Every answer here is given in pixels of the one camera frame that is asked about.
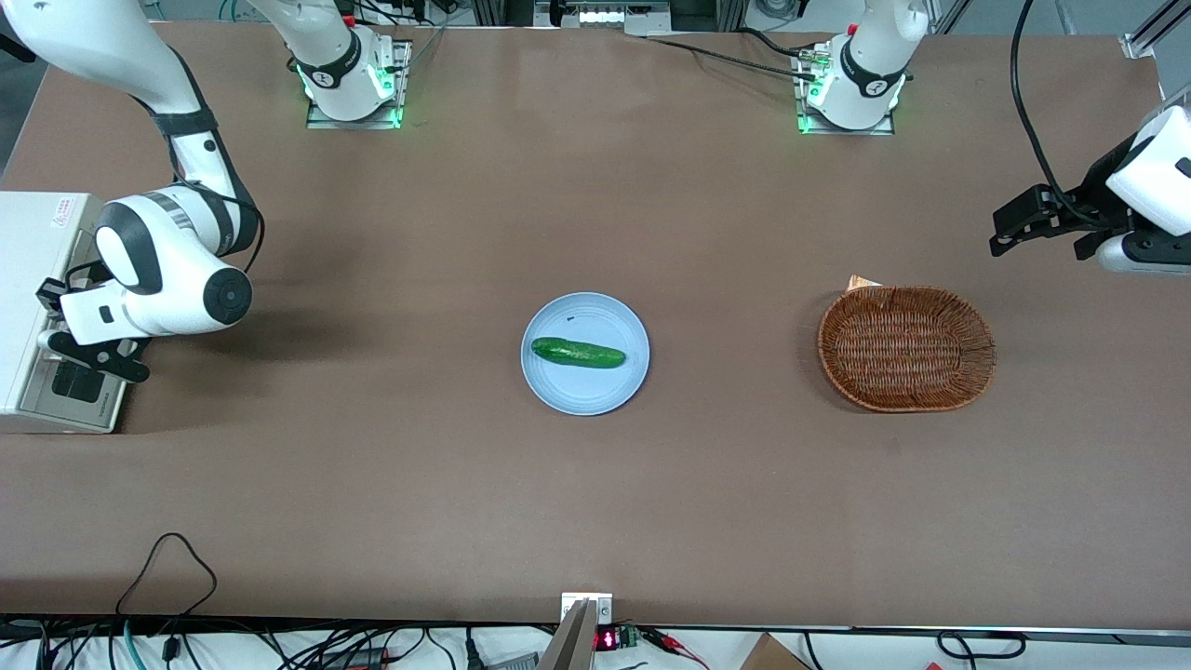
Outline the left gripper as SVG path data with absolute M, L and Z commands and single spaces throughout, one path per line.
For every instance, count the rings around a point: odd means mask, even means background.
M 1187 275 L 1187 151 L 1160 149 L 1145 156 L 1153 137 L 1128 137 L 1085 175 L 1098 232 L 1075 242 L 1077 261 L 1097 259 L 1109 273 Z M 1025 188 L 994 211 L 992 256 L 1023 242 L 1084 232 L 1046 184 Z

